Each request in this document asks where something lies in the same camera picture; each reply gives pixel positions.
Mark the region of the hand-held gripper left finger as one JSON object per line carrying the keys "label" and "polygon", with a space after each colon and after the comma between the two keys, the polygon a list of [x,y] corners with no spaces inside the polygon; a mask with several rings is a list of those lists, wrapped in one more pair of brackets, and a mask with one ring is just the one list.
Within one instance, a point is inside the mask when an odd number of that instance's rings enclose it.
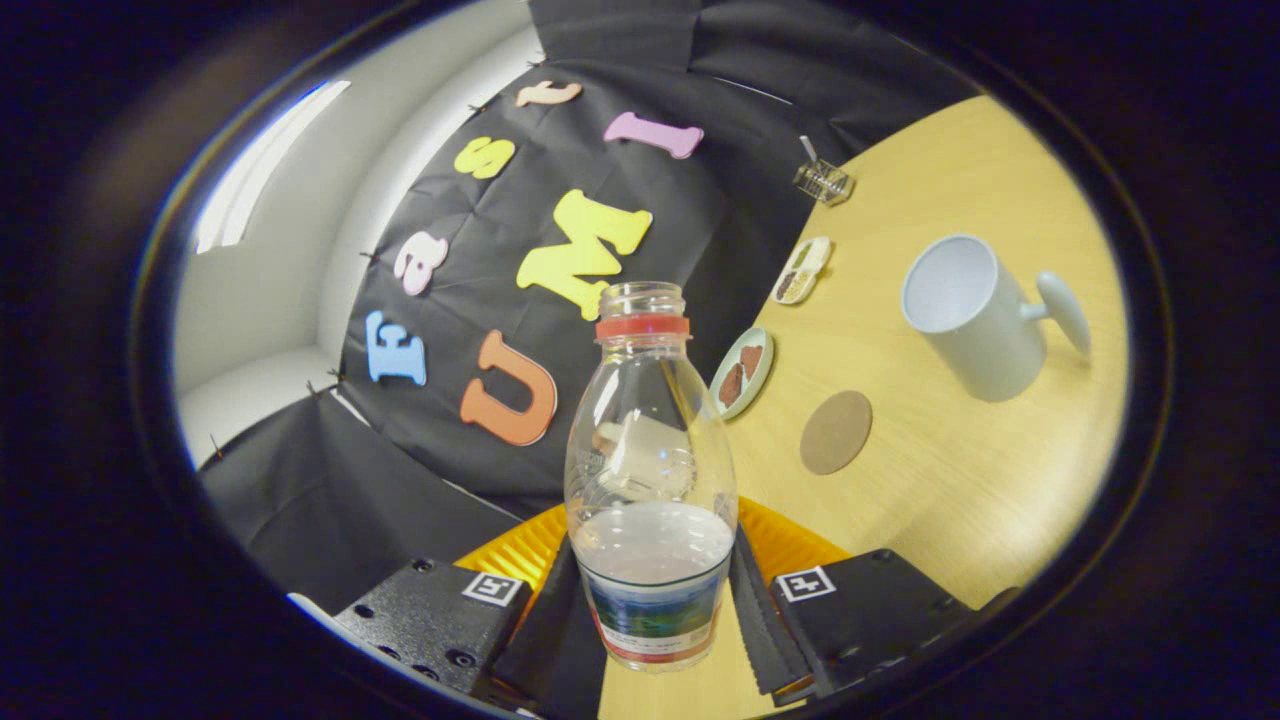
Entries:
{"label": "hand-held gripper left finger", "polygon": [[598,715],[605,652],[562,507],[456,562],[412,559],[330,625],[416,682],[534,717]]}

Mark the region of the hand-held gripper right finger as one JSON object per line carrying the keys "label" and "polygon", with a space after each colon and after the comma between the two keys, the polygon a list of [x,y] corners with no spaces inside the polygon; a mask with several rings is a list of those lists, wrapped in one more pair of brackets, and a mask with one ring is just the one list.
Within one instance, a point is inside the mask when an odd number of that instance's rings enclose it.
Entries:
{"label": "hand-held gripper right finger", "polygon": [[852,555],[749,498],[730,589],[756,685],[777,706],[876,692],[1019,594],[1011,585],[974,609],[892,550]]}

